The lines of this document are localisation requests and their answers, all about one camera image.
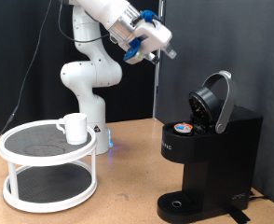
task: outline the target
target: white round stand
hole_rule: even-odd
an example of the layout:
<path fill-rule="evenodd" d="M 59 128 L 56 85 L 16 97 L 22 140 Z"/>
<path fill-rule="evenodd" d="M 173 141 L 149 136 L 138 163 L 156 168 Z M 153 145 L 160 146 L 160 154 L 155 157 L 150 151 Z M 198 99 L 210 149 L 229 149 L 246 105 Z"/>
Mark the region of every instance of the white round stand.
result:
<path fill-rule="evenodd" d="M 83 203 L 97 188 L 95 132 L 88 127 L 89 140 L 86 144 L 67 145 L 65 135 L 53 128 L 56 121 L 43 120 L 23 124 L 9 130 L 0 138 L 0 155 L 8 161 L 9 171 L 3 189 L 4 199 L 19 210 L 32 213 L 61 211 Z M 29 133 L 33 132 L 34 138 L 28 139 Z M 18 147 L 18 141 L 17 143 L 12 141 L 12 137 L 17 136 L 13 136 L 14 134 L 18 135 L 21 147 Z M 49 155 L 53 153 L 53 148 L 58 148 L 56 150 L 59 151 L 58 155 Z M 91 167 L 78 161 L 90 153 Z M 16 164 L 22 167 L 16 170 Z M 79 189 L 73 182 L 65 183 L 69 180 L 79 180 L 83 184 L 78 183 Z M 52 191 L 44 193 L 43 189 L 52 189 Z"/>

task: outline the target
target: coffee maker logo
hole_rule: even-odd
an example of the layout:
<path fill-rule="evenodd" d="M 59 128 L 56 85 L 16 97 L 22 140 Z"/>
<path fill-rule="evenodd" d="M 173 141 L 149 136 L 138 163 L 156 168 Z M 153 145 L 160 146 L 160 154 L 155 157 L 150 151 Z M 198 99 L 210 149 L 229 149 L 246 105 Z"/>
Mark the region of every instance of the coffee maker logo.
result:
<path fill-rule="evenodd" d="M 164 146 L 166 149 L 172 150 L 172 146 L 165 144 L 163 141 L 162 141 L 162 146 Z"/>

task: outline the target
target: coffee maker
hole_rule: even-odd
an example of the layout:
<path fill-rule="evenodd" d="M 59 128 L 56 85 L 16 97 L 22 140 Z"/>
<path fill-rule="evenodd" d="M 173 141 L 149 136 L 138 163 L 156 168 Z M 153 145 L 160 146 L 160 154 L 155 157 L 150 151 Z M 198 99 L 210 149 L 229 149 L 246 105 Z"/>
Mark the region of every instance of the coffee maker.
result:
<path fill-rule="evenodd" d="M 221 102 L 211 87 L 223 78 L 226 99 Z M 192 223 L 230 214 L 239 223 L 250 220 L 241 210 L 248 207 L 253 182 L 262 116 L 235 106 L 238 88 L 226 71 L 209 76 L 189 94 L 190 120 L 165 124 L 162 156 L 185 165 L 181 191 L 158 199 L 158 215 L 170 223 Z M 193 129 L 180 133 L 177 123 Z"/>

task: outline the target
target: stand leg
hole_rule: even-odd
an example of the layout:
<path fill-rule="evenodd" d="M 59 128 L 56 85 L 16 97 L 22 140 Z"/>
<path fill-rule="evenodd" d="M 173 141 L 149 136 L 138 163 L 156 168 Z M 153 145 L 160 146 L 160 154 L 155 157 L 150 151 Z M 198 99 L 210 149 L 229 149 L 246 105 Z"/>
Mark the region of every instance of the stand leg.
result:
<path fill-rule="evenodd" d="M 18 193 L 18 181 L 16 175 L 16 164 L 12 162 L 8 162 L 8 172 L 9 172 L 9 183 L 11 194 L 14 199 L 19 199 Z"/>
<path fill-rule="evenodd" d="M 97 150 L 97 148 L 95 148 L 91 152 L 91 177 L 92 177 L 92 182 L 95 182 L 96 179 L 97 179 L 97 176 L 96 176 L 96 150 Z"/>

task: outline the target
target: dark background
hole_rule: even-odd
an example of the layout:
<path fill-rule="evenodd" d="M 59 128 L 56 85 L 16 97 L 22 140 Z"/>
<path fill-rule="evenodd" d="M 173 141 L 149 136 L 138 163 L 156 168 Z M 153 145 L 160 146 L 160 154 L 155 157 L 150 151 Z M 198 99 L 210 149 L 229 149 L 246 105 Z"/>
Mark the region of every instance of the dark background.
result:
<path fill-rule="evenodd" d="M 188 94 L 209 75 L 230 72 L 237 105 L 264 117 L 253 187 L 274 202 L 274 0 L 167 0 L 165 22 L 178 54 L 163 57 L 158 119 L 188 119 Z"/>
<path fill-rule="evenodd" d="M 19 97 L 21 83 L 33 58 L 48 0 L 0 0 L 0 131 L 7 123 Z M 138 10 L 158 13 L 158 0 L 130 3 Z M 86 61 L 73 42 L 58 28 L 60 2 L 52 0 L 40 48 L 26 80 L 21 105 L 8 128 L 40 119 L 58 119 L 78 111 L 75 95 L 61 82 L 65 63 Z M 62 29 L 73 37 L 71 6 L 62 9 Z M 108 34 L 102 28 L 102 34 Z M 108 54 L 123 70 L 121 82 L 113 87 L 94 89 L 106 102 L 106 121 L 114 122 L 152 117 L 155 66 L 144 60 L 130 65 L 123 62 L 125 51 L 109 37 L 103 40 Z"/>

